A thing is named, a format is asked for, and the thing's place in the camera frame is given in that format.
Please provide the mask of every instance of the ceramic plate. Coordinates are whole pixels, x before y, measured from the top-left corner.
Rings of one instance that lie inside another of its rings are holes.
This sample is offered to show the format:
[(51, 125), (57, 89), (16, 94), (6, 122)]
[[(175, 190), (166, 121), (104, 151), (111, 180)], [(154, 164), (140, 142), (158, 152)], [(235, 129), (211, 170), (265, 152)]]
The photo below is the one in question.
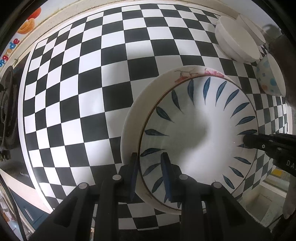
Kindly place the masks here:
[(221, 182), (232, 193), (248, 174), (256, 150), (243, 144), (258, 133), (255, 110), (232, 82), (219, 77), (182, 81), (167, 91), (150, 111), (139, 142), (140, 173), (154, 198), (170, 203), (160, 167), (167, 152), (171, 163), (196, 181)]

